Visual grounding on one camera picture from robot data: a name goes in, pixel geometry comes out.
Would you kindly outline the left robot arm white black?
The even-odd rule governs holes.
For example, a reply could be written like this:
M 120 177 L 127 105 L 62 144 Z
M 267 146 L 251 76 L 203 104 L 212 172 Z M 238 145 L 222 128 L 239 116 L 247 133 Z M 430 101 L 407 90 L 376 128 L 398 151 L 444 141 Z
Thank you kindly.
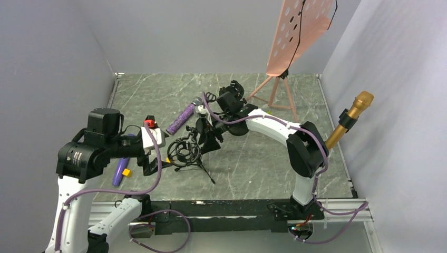
M 118 208 L 90 226 L 93 198 L 101 192 L 104 169 L 112 159 L 136 158 L 146 176 L 161 176 L 160 148 L 167 134 L 148 116 L 136 135 L 125 135 L 124 116 L 116 109 L 97 108 L 88 124 L 57 155 L 59 197 L 47 252 L 107 252 L 131 221 L 147 220 L 153 212 L 150 190 L 123 191 Z

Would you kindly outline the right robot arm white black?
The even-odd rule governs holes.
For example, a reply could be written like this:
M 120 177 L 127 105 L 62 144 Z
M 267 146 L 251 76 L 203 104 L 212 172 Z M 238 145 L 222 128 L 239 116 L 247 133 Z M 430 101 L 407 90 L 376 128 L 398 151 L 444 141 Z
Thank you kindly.
M 221 106 L 220 113 L 210 108 L 205 94 L 193 103 L 193 111 L 199 114 L 197 124 L 204 150 L 211 152 L 219 149 L 225 132 L 234 136 L 258 132 L 284 145 L 291 169 L 296 175 L 291 213 L 297 219 L 304 219 L 310 214 L 311 204 L 316 198 L 318 178 L 328 168 L 328 148 L 315 125 L 272 116 L 253 104 L 239 100 L 231 92 L 225 92 L 216 101 Z

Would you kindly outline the black round base mic stand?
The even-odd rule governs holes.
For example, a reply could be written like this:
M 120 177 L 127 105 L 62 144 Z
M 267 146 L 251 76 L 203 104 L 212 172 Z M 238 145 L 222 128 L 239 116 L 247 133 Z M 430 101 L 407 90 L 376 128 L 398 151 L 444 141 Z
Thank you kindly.
M 207 103 L 213 103 L 216 101 L 216 99 L 217 99 L 217 96 L 215 94 L 213 94 L 211 92 L 205 93 L 205 101 Z

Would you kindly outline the black tripod mic stand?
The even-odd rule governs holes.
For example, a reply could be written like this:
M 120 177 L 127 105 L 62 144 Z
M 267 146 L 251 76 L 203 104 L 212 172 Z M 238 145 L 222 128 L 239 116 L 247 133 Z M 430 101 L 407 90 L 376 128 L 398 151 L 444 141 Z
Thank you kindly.
M 173 141 L 167 149 L 167 158 L 174 166 L 174 171 L 179 172 L 182 168 L 188 166 L 200 167 L 210 178 L 211 182 L 216 182 L 211 177 L 202 163 L 202 153 L 197 141 L 198 130 L 194 127 L 186 126 L 188 135 Z

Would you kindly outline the black shock mount desk stand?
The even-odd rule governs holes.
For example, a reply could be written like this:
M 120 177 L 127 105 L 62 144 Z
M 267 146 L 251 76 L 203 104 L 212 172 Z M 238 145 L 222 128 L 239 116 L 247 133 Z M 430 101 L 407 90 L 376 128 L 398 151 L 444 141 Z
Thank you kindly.
M 222 115 L 220 116 L 222 120 L 230 122 L 239 119 L 237 113 L 240 112 L 246 103 L 246 100 L 243 98 L 244 92 L 244 88 L 236 80 L 231 80 L 228 86 L 219 89 L 217 103 L 222 110 Z M 228 131 L 237 137 L 248 133 L 244 122 L 229 125 Z

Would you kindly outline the glitter purple silver microphone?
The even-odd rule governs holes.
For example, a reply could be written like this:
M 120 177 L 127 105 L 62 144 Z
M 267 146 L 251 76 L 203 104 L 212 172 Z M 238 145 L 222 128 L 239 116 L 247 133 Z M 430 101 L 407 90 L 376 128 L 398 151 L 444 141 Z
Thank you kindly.
M 167 127 L 167 133 L 174 135 L 194 114 L 195 107 L 202 104 L 202 98 L 194 98 L 192 102 L 188 104 L 187 107 L 177 116 L 177 118 Z

